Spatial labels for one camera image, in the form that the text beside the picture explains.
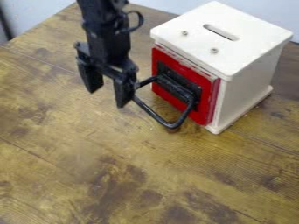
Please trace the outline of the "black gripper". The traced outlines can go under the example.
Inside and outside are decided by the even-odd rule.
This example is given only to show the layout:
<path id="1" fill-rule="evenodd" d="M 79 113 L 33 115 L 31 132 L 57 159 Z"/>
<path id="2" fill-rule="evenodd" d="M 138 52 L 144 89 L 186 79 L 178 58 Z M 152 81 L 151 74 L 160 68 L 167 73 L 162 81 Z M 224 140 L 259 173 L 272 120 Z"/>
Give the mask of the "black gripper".
<path id="1" fill-rule="evenodd" d="M 86 42 L 78 42 L 78 67 L 86 89 L 95 93 L 104 85 L 103 76 L 114 80 L 116 106 L 123 108 L 136 91 L 138 66 L 130 59 L 131 32 L 130 12 L 83 11 L 82 27 Z"/>

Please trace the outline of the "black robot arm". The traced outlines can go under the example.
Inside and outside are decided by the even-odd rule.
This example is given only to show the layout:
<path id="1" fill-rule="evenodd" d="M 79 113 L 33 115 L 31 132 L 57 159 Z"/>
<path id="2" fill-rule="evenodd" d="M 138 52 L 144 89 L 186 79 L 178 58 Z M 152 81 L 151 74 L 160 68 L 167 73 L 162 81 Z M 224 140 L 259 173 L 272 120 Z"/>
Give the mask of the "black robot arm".
<path id="1" fill-rule="evenodd" d="M 128 0 L 76 0 L 82 12 L 82 28 L 87 42 L 78 42 L 79 74 L 87 90 L 94 93 L 114 81 L 116 106 L 123 108 L 135 96 L 138 65 L 130 59 L 130 33 L 144 23 L 136 10 L 124 11 Z"/>

